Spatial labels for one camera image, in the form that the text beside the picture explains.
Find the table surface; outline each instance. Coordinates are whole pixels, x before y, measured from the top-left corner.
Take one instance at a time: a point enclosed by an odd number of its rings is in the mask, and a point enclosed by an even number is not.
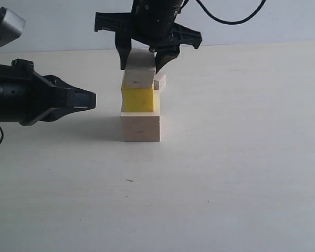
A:
[[[182,48],[160,143],[122,142],[115,50],[15,58],[98,104],[3,124],[0,251],[315,251],[315,41]]]

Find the white wall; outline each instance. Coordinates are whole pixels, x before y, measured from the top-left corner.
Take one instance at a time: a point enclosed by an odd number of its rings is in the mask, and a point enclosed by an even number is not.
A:
[[[95,12],[128,12],[132,2],[0,0],[0,7],[8,7],[27,20],[22,37],[0,51],[114,48],[114,33],[94,32]],[[203,2],[216,16],[237,20],[249,15],[260,0]],[[315,0],[268,0],[253,20],[238,26],[222,25],[211,20],[195,0],[191,0],[177,22],[201,31],[203,45],[315,40]]]

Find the stacked blocks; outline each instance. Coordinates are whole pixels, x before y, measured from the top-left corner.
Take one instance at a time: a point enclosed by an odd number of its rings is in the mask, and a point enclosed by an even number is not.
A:
[[[126,142],[160,142],[160,90],[165,74],[155,74],[154,54],[133,49],[122,80],[121,124]]]

